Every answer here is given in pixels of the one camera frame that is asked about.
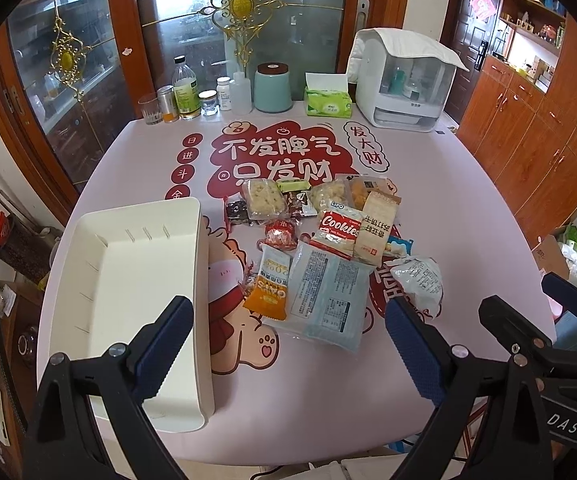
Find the white snack bag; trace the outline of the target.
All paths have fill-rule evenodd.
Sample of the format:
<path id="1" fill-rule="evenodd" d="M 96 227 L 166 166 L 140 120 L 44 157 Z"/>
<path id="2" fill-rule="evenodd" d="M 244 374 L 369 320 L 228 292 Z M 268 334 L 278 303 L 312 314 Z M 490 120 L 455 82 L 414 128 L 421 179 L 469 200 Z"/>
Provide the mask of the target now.
<path id="1" fill-rule="evenodd" d="M 433 320 L 441 314 L 444 283 L 441 269 L 433 258 L 407 256 L 389 261 L 386 266 L 422 321 Z"/>

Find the small blue snack packet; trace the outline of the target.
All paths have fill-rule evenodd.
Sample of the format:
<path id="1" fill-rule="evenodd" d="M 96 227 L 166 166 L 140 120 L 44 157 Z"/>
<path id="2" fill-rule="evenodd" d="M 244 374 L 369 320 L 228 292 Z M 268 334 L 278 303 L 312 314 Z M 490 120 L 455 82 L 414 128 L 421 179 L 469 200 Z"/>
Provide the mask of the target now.
<path id="1" fill-rule="evenodd" d="M 385 257 L 406 258 L 411 255 L 413 240 L 404 240 L 391 235 L 384 249 Z"/>

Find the large pale blue snack bag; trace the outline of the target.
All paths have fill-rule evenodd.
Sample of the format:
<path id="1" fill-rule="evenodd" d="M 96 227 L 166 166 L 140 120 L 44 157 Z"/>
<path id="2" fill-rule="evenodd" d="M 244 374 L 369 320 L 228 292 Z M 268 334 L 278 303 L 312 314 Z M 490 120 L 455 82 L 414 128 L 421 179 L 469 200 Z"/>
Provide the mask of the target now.
<path id="1" fill-rule="evenodd" d="M 372 266 L 300 242 L 288 277 L 286 319 L 267 323 L 356 353 L 365 326 Z"/>

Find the brown cracker packet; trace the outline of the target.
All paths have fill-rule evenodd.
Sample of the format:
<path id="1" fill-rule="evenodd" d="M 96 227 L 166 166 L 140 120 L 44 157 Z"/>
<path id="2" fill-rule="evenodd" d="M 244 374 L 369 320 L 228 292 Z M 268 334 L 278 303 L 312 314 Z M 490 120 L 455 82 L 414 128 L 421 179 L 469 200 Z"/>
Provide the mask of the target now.
<path id="1" fill-rule="evenodd" d="M 381 191 L 369 193 L 362 208 L 362 221 L 355 241 L 354 257 L 371 266 L 381 266 L 400 198 Z"/>

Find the red cookies packet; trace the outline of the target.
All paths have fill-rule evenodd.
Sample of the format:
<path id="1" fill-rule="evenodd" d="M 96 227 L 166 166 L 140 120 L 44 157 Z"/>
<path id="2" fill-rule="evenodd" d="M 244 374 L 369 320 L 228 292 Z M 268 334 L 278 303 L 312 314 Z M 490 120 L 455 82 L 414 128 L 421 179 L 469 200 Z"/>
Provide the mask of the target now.
<path id="1" fill-rule="evenodd" d="M 351 260 L 362 220 L 360 210 L 331 202 L 322 212 L 319 228 L 309 244 Z"/>

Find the orange oats snack packet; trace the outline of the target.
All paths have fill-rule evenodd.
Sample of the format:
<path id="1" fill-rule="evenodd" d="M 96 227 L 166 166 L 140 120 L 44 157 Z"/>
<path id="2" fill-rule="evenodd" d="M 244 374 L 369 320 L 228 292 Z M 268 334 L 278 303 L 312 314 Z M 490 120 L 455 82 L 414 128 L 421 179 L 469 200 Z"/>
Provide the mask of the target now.
<path id="1" fill-rule="evenodd" d="M 244 308 L 265 318 L 286 319 L 291 257 L 281 250 L 262 245 L 261 260 L 254 286 Z"/>

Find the walnut cake clear packet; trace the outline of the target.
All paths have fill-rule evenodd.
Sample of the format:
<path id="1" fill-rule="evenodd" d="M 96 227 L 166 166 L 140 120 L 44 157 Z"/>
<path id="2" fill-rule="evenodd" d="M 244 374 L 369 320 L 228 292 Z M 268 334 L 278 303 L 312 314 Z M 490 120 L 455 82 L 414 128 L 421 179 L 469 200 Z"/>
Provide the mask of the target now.
<path id="1" fill-rule="evenodd" d="M 334 179 L 318 184 L 309 191 L 309 199 L 318 214 L 323 214 L 331 203 L 347 205 L 345 181 Z"/>

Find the red candy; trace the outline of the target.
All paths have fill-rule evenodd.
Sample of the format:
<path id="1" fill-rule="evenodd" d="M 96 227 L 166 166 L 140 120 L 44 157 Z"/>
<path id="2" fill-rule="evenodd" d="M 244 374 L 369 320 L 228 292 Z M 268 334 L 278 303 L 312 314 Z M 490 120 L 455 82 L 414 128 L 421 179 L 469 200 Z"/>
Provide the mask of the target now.
<path id="1" fill-rule="evenodd" d="M 275 249 L 290 252 L 297 248 L 299 242 L 308 243 L 311 236 L 301 233 L 293 220 L 273 219 L 264 222 L 264 237 L 257 240 L 259 250 L 266 245 Z"/>

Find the red black small packet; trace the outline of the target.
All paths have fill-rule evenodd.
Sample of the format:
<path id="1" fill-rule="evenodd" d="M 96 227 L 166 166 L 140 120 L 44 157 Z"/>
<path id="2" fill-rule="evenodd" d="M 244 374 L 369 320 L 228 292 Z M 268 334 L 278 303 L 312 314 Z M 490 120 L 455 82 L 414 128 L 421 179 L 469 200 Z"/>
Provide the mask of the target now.
<path id="1" fill-rule="evenodd" d="M 290 191 L 285 194 L 288 214 L 292 219 L 315 218 L 318 211 L 311 203 L 308 191 Z"/>

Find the clear rice cracker packet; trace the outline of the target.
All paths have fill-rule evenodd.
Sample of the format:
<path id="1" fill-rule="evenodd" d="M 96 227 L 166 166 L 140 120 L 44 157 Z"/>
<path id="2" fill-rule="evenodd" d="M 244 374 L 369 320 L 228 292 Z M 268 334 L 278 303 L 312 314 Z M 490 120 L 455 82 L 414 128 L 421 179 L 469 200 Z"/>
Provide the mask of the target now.
<path id="1" fill-rule="evenodd" d="M 250 179 L 242 184 L 242 196 L 246 201 L 250 220 L 267 221 L 283 219 L 287 204 L 279 186 L 270 179 Z"/>

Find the dark small snack packet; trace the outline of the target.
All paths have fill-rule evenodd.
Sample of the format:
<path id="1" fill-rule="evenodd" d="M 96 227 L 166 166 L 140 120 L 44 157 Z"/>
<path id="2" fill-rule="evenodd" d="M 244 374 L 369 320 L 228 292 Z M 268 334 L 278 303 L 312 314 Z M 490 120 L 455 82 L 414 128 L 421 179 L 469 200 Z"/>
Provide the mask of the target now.
<path id="1" fill-rule="evenodd" d="M 247 203 L 240 195 L 229 196 L 224 200 L 224 218 L 228 226 L 241 226 L 249 224 Z"/>

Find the orange pastry clear packet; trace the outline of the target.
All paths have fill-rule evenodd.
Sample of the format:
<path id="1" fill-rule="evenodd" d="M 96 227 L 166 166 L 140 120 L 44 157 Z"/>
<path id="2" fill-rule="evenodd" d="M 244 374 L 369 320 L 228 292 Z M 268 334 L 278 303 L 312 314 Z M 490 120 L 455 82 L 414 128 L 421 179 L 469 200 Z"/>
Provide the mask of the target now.
<path id="1" fill-rule="evenodd" d="M 347 176 L 346 188 L 349 196 L 349 205 L 358 210 L 363 209 L 370 193 L 373 191 L 380 191 L 392 196 L 396 196 L 398 192 L 397 186 L 389 178 L 360 176 L 360 174 Z"/>

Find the metal tin can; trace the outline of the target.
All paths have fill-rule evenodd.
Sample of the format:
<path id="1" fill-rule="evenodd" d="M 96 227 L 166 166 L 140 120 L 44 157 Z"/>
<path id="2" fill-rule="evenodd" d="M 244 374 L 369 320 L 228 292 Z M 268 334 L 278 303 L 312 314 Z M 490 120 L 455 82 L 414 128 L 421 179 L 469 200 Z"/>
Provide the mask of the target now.
<path id="1" fill-rule="evenodd" d="M 157 99 L 159 102 L 160 112 L 162 113 L 162 120 L 167 122 L 167 124 L 170 124 L 170 122 L 177 122 L 179 119 L 179 112 L 176 100 L 174 99 L 174 87 L 171 84 L 160 87 L 157 90 Z"/>

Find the green label glass bottle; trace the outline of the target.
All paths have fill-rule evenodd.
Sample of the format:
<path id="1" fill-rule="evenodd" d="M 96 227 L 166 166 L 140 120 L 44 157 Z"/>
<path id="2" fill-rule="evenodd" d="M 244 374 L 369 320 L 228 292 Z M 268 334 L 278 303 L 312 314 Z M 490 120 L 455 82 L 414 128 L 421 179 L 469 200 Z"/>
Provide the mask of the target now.
<path id="1" fill-rule="evenodd" d="M 200 115 L 196 73 L 186 64 L 184 55 L 174 58 L 172 85 L 179 115 L 184 119 L 193 119 Z"/>

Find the wooden cabinet wall unit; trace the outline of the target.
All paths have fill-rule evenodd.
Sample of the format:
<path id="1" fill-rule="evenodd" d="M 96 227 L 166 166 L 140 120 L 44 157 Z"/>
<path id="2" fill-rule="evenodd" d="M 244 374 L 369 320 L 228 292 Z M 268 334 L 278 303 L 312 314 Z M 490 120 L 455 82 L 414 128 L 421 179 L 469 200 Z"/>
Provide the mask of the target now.
<path id="1" fill-rule="evenodd" d="M 557 0 L 501 0 L 458 138 L 536 247 L 577 213 L 577 23 Z"/>

